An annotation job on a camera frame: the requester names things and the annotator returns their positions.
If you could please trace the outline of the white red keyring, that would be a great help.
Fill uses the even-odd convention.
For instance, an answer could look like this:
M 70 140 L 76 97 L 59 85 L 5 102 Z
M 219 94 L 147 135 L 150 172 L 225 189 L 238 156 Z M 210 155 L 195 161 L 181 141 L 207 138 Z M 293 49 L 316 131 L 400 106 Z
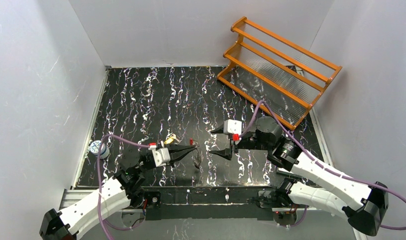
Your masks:
M 193 151 L 193 162 L 194 162 L 194 166 L 195 166 L 197 169 L 200 169 L 203 159 L 202 159 L 202 151 L 201 151 L 201 149 L 199 148 L 199 143 L 198 143 L 196 140 L 190 138 L 190 139 L 189 139 L 189 144 L 190 144 L 191 146 L 194 146 L 194 147 L 196 148 L 196 149 Z

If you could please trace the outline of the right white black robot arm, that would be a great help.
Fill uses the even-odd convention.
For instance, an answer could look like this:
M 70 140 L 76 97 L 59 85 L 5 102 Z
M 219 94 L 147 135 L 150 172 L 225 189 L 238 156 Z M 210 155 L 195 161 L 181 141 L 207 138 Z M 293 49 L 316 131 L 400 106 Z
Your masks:
M 384 190 L 386 185 L 355 182 L 352 177 L 303 151 L 283 135 L 282 127 L 270 116 L 260 117 L 254 123 L 255 131 L 243 132 L 241 121 L 224 121 L 210 133 L 227 135 L 229 147 L 210 153 L 230 160 L 239 150 L 266 151 L 267 160 L 273 165 L 317 184 L 317 187 L 310 187 L 298 181 L 285 181 L 277 189 L 283 200 L 339 216 L 365 235 L 374 237 L 378 234 L 389 203 Z

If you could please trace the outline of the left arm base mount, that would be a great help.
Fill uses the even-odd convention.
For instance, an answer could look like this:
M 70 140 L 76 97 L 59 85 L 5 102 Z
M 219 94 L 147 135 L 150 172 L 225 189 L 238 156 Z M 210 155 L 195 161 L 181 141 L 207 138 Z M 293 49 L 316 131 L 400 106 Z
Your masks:
M 127 210 L 157 210 L 161 207 L 161 192 L 152 190 L 139 190 L 130 198 Z

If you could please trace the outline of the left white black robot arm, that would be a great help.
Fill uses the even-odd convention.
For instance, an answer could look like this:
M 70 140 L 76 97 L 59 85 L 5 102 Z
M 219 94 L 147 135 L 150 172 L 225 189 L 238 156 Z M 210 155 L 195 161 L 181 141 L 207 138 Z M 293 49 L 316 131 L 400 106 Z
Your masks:
M 39 229 L 43 240 L 79 240 L 113 213 L 143 201 L 144 174 L 174 164 L 196 150 L 195 145 L 161 145 L 137 153 L 132 166 L 121 167 L 111 178 L 81 200 L 61 210 L 47 211 Z

